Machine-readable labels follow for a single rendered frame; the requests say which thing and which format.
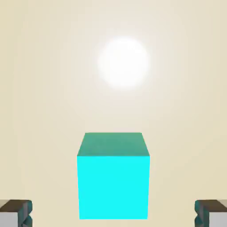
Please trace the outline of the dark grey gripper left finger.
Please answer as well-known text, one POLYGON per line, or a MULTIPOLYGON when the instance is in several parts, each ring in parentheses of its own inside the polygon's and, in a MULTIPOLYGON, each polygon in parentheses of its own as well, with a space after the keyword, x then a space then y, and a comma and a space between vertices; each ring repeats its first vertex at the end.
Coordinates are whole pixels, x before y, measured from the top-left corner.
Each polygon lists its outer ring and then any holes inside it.
POLYGON ((33 227, 31 200, 0 200, 0 227, 33 227))

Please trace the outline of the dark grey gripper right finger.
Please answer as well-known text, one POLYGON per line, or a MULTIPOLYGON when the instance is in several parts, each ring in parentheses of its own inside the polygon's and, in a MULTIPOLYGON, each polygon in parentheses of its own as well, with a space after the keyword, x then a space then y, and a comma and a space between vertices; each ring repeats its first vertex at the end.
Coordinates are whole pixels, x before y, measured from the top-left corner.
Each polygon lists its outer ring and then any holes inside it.
POLYGON ((227 200, 196 200, 195 227, 227 227, 227 200))

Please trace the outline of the small cyan cube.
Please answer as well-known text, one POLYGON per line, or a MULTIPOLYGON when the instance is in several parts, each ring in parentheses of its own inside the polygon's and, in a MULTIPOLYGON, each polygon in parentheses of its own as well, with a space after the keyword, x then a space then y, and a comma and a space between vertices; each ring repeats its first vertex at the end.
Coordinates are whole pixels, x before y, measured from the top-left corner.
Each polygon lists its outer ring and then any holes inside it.
POLYGON ((85 133, 78 155, 80 219, 147 219, 150 154, 142 133, 85 133))

